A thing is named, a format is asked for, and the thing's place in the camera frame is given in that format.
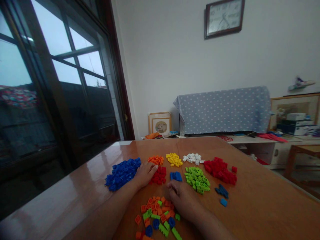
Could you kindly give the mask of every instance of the glossy table surface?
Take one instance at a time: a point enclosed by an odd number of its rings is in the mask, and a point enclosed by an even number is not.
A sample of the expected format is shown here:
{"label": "glossy table surface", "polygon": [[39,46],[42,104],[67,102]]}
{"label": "glossy table surface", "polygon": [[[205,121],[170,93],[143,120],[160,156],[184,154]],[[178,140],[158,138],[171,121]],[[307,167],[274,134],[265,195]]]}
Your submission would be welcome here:
{"label": "glossy table surface", "polygon": [[[198,153],[204,160],[223,158],[238,167],[236,186],[223,184],[229,191],[228,206],[220,204],[221,196],[214,188],[221,183],[200,168],[211,183],[211,192],[198,194],[201,202],[239,239],[319,239],[320,204],[295,188],[270,170],[264,168],[232,145],[215,137],[160,139],[114,144],[77,170],[38,195],[0,223],[1,239],[69,239],[77,233],[77,226],[88,221],[93,211],[112,193],[104,187],[112,165],[129,158],[140,157],[142,162],[153,155],[177,153],[180,157]],[[182,167],[170,167],[167,160],[167,181],[171,171],[183,173],[185,167],[195,166],[185,162]],[[141,205],[151,196],[169,199],[165,185],[147,185],[131,200],[121,220],[114,239],[134,239],[137,227],[134,218]],[[184,219],[177,221],[176,229],[183,239],[199,239],[200,233]],[[154,239],[165,239],[154,231]],[[105,239],[92,236],[91,239]],[[174,239],[169,233],[168,239]]]}

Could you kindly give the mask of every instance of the right hand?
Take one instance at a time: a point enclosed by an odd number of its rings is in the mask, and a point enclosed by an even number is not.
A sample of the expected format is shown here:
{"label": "right hand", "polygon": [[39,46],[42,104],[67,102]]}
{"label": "right hand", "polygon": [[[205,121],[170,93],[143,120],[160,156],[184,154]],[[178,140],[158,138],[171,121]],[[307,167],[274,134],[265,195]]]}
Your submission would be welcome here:
{"label": "right hand", "polygon": [[175,208],[188,221],[195,223],[206,210],[197,194],[188,184],[171,180],[167,188]]}

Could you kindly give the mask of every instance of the hand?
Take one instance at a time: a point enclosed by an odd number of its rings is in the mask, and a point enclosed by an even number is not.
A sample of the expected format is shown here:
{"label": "hand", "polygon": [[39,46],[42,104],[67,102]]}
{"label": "hand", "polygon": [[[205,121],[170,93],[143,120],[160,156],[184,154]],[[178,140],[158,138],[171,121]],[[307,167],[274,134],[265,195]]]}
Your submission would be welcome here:
{"label": "hand", "polygon": [[133,181],[135,181],[137,184],[138,190],[150,182],[158,167],[158,165],[155,165],[151,162],[144,162],[140,165],[140,167],[137,169],[136,175],[133,178]]}
{"label": "hand", "polygon": [[175,208],[188,221],[195,223],[206,210],[193,188],[188,184],[172,180],[168,183],[169,195]]}

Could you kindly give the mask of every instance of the picture frame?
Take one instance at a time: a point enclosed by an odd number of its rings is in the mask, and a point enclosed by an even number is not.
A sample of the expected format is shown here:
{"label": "picture frame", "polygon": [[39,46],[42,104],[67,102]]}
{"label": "picture frame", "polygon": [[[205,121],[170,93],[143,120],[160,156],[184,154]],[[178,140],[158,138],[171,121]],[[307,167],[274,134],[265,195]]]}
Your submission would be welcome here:
{"label": "picture frame", "polygon": [[167,135],[171,131],[171,118],[153,118],[152,119],[152,133],[159,133],[160,135]]}
{"label": "picture frame", "polygon": [[157,113],[150,113],[148,114],[148,127],[149,127],[149,134],[153,133],[152,129],[152,119],[160,118],[160,119],[166,119],[169,118],[169,129],[171,131],[171,113],[170,112],[157,112]]}
{"label": "picture frame", "polygon": [[[209,38],[215,38],[215,37],[220,37],[220,36],[225,36],[228,34],[232,34],[232,33],[238,33],[242,30],[242,22],[243,22],[243,15],[244,15],[244,6],[245,6],[245,0],[242,0],[241,2],[241,10],[240,10],[240,20],[239,20],[239,25],[236,27],[230,27],[229,23],[228,26],[229,28],[227,29],[221,29],[220,31],[214,31],[214,32],[210,32],[210,8],[211,7],[215,7],[215,6],[224,6],[226,4],[231,4],[232,2],[235,2],[237,0],[222,0],[222,1],[218,1],[218,2],[214,2],[214,3],[210,3],[206,5],[206,10],[205,10],[205,40],[209,39]],[[225,18],[227,18],[227,16],[230,16],[230,14],[228,14],[227,12],[225,12]]]}
{"label": "picture frame", "polygon": [[288,113],[302,112],[310,115],[317,125],[319,121],[320,93],[292,95],[271,98],[271,111],[275,115],[270,117],[269,129],[276,130],[277,124],[286,119]]}

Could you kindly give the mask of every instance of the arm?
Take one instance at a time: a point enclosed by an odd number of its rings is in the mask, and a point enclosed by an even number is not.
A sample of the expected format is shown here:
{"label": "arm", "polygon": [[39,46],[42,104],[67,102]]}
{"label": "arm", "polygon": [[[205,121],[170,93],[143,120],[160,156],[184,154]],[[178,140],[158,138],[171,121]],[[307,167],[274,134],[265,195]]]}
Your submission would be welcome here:
{"label": "arm", "polygon": [[150,182],[157,169],[158,165],[150,162],[141,164],[134,178],[90,214],[66,239],[111,239],[132,197]]}
{"label": "arm", "polygon": [[171,200],[179,213],[192,222],[205,239],[236,240],[236,237],[219,221],[214,213],[201,204],[197,194],[190,186],[172,180],[167,187]]}

